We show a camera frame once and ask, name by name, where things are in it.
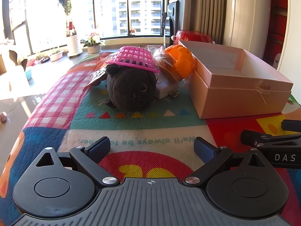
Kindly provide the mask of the colourful patterned bed quilt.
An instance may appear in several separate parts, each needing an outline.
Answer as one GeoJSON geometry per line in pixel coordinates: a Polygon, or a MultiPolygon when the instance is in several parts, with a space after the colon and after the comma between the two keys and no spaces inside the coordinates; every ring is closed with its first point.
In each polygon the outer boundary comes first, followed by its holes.
{"type": "Polygon", "coordinates": [[[111,151],[100,165],[122,180],[176,177],[184,179],[201,167],[193,141],[202,137],[215,146],[243,153],[243,130],[282,135],[284,119],[300,120],[300,104],[290,97],[280,114],[202,120],[185,88],[174,99],[155,99],[143,111],[125,112],[105,105],[105,84],[85,90],[91,75],[106,57],[101,53],[72,67],[42,98],[13,141],[1,138],[9,148],[1,170],[1,225],[10,225],[20,213],[13,188],[31,162],[45,147],[68,152],[106,136],[111,151]]]}

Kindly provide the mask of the pink cardboard box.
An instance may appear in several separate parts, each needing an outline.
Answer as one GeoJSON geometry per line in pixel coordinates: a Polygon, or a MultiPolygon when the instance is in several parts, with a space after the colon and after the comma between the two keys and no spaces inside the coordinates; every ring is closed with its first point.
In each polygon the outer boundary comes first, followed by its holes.
{"type": "Polygon", "coordinates": [[[189,94],[199,118],[280,113],[293,83],[247,50],[180,41],[194,57],[189,94]]]}

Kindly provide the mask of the black plush cat toy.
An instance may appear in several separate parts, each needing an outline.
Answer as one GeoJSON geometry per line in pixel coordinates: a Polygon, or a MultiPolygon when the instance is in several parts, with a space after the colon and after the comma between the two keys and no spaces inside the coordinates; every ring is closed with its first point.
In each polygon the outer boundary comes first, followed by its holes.
{"type": "Polygon", "coordinates": [[[157,83],[153,72],[109,64],[106,73],[108,107],[135,112],[147,108],[153,101],[157,83]]]}

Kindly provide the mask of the white adapter box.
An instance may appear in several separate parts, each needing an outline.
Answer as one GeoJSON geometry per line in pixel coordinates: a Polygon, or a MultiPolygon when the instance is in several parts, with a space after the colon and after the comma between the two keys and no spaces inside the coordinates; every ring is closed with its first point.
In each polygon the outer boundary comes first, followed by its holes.
{"type": "Polygon", "coordinates": [[[175,97],[178,95],[179,85],[177,83],[170,83],[168,81],[157,81],[155,97],[163,99],[167,96],[175,97]]]}

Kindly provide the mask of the clear plastic wrapper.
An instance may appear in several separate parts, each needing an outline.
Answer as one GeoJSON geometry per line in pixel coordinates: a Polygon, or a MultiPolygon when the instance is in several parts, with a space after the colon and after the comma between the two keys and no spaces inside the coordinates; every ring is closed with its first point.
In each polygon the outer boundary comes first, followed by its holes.
{"type": "Polygon", "coordinates": [[[171,82],[177,82],[170,72],[168,72],[164,66],[165,66],[165,59],[167,57],[164,55],[164,50],[166,49],[164,46],[159,45],[147,45],[145,47],[153,56],[153,59],[155,61],[156,67],[162,72],[164,76],[166,76],[171,82]]]}

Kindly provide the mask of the orange plastic ball toy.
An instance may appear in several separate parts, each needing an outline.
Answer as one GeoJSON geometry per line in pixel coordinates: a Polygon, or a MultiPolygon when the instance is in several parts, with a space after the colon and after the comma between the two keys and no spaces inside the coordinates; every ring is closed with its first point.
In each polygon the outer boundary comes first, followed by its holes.
{"type": "Polygon", "coordinates": [[[164,68],[177,82],[189,78],[194,68],[194,57],[190,50],[180,44],[172,45],[164,50],[164,55],[167,57],[164,68]]]}

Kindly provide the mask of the small white bowl planter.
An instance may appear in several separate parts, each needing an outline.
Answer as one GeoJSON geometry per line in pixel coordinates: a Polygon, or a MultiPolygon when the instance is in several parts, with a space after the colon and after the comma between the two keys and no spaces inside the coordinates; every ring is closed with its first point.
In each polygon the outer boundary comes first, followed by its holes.
{"type": "Polygon", "coordinates": [[[63,50],[53,50],[52,54],[49,56],[52,62],[57,61],[63,57],[63,50]]]}

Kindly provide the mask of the small flowering potted plant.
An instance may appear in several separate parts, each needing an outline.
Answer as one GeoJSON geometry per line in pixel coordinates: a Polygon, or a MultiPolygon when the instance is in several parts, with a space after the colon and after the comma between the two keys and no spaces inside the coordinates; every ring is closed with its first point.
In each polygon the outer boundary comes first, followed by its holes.
{"type": "Polygon", "coordinates": [[[105,43],[103,40],[101,40],[100,35],[97,32],[91,33],[88,37],[88,40],[84,42],[84,47],[87,48],[89,55],[100,53],[102,46],[105,46],[105,43]]]}

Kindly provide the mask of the pink plastic mesh basket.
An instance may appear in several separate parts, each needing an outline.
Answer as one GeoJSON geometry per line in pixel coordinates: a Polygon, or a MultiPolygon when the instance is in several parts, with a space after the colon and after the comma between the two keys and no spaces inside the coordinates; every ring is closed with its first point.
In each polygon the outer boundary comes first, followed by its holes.
{"type": "Polygon", "coordinates": [[[141,47],[124,46],[107,61],[107,64],[116,64],[119,66],[127,66],[142,70],[147,70],[152,73],[159,73],[156,68],[155,61],[151,52],[141,47]]]}

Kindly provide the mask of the red round container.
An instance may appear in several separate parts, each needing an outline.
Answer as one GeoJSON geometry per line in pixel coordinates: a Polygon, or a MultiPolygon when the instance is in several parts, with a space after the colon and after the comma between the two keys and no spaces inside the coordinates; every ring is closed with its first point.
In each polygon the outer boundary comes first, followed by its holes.
{"type": "Polygon", "coordinates": [[[177,45],[179,41],[214,43],[210,35],[198,31],[189,30],[178,30],[175,35],[171,36],[171,40],[173,41],[174,45],[177,45]]]}

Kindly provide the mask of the black chair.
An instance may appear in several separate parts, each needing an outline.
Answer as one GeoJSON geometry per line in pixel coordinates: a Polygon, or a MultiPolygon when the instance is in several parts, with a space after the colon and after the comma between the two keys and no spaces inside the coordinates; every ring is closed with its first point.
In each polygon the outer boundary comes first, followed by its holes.
{"type": "Polygon", "coordinates": [[[172,2],[167,6],[167,12],[162,13],[162,24],[164,45],[173,45],[174,37],[179,30],[179,1],[172,2]]]}

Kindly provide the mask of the beige curtain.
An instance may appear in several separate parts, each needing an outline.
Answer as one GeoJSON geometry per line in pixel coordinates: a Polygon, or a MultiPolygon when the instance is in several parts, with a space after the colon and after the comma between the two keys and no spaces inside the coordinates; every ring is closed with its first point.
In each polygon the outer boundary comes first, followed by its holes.
{"type": "Polygon", "coordinates": [[[183,6],[181,29],[208,34],[222,44],[227,0],[180,0],[183,6]]]}

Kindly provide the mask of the tall plant in white pot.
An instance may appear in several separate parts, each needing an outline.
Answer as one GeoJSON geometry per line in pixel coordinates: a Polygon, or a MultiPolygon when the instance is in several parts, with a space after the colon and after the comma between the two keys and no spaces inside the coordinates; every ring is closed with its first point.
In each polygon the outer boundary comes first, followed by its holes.
{"type": "Polygon", "coordinates": [[[68,47],[68,57],[74,57],[80,55],[83,50],[80,46],[80,39],[77,36],[73,20],[71,18],[72,0],[58,0],[58,3],[64,8],[66,14],[66,38],[68,47]]]}

